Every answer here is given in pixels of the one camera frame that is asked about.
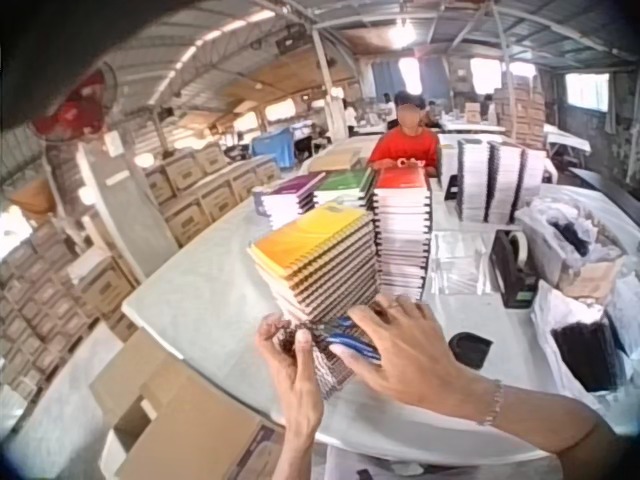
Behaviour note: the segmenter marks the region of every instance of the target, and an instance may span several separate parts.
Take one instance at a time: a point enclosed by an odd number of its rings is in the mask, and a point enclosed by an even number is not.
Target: stack of notebooks
[[[369,209],[374,176],[370,168],[330,173],[314,192],[314,202],[319,206],[336,201],[341,205]]]
[[[362,209],[327,203],[257,240],[249,253],[293,329],[321,331],[378,291],[372,215]],[[316,373],[328,397],[350,372],[314,335]]]
[[[489,144],[477,139],[458,142],[458,196],[460,220],[484,222],[488,199]]]
[[[520,184],[514,210],[529,204],[540,194],[546,159],[547,152],[544,150],[525,148],[522,152]]]
[[[388,168],[374,188],[381,292],[422,297],[431,241],[431,188],[422,168]]]
[[[518,183],[522,147],[514,143],[489,142],[489,199],[486,220],[507,224],[512,220]]]
[[[273,230],[292,222],[314,207],[313,192],[324,179],[324,173],[299,175],[282,183],[262,197]]]

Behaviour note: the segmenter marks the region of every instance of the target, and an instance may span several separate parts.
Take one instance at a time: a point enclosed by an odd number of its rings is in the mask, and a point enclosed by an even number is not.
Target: bracelet
[[[500,380],[495,380],[496,391],[493,394],[493,408],[489,412],[489,415],[482,421],[478,422],[478,425],[482,427],[491,427],[498,415],[500,415],[500,410],[502,410],[502,404],[504,403],[504,385]]]

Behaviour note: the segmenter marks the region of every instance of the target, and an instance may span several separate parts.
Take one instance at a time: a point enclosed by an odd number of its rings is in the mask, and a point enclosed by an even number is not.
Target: green notebook
[[[316,189],[316,195],[324,192],[339,191],[343,194],[357,195],[366,190],[372,177],[370,168],[348,170],[329,174],[327,179]]]

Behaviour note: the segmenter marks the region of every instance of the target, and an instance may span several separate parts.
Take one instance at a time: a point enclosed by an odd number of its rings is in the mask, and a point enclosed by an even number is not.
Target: floor
[[[27,478],[102,479],[98,459],[108,427],[89,384],[122,348],[104,325],[76,350],[5,454]]]

